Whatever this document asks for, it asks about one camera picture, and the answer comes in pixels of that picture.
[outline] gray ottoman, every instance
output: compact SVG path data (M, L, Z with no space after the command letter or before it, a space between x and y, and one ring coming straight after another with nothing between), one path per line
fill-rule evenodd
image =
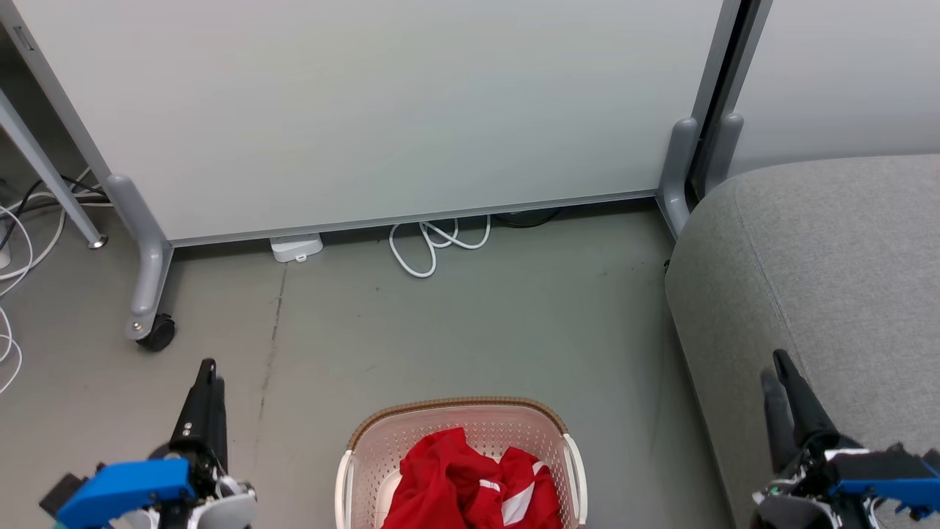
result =
M776 348L843 433L940 447L940 155L728 180L685 225L666 295L739 528L770 477L759 372Z

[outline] red clothing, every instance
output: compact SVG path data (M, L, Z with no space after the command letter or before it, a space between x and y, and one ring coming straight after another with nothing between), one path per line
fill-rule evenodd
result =
M400 471L383 529L562 529L548 467L516 448L497 463L463 428L419 441Z

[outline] gray floor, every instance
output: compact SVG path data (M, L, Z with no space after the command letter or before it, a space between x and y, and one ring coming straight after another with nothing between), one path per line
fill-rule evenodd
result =
M22 73L0 84L56 166L77 174L80 156ZM8 203L34 177L7 142L0 167ZM133 242L112 212L91 211L105 248L86 249L69 224L0 300L24 356L0 396L2 525L49 526L37 502L63 473L164 442L199 361L213 357L227 379L231 471L258 489L258 528L333 526L337 464L372 412L475 394L526 396L561 415L587 467L590 527L728 527L667 321L668 235L648 207L608 213L495 229L482 249L441 251L425 281L399 268L384 232L328 237L303 264L276 263L263 242L184 249L164 296L179 334L153 355L121 336ZM29 217L37 245L56 218ZM11 244L22 259L19 235ZM400 242L414 266L427 263L422 244ZM0 364L0 381L14 365Z

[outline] white partition panel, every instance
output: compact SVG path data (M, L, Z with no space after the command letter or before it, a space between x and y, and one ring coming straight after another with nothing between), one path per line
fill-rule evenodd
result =
M940 152L940 2L774 1L734 108L729 175Z
M720 0L14 0L167 238L657 186Z

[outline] brown basket rim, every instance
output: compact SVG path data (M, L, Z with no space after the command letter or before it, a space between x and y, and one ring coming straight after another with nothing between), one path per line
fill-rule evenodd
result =
M558 417L557 413L552 411L551 408L545 406L541 402L532 400L530 398L500 396L439 398L433 400L422 400L410 404L402 404L400 406L393 406L391 408L380 409L379 411L376 411L355 429L355 431L352 433L349 444L346 445L346 449L354 451L356 445L359 444L362 436L366 433L366 430L386 417L401 415L402 413L411 413L412 411L422 411L425 409L459 408L463 406L516 406L533 409L540 412L542 415L552 421L552 424L558 428L558 433L561 435L568 433L568 427L565 426L565 423L561 420L561 417Z

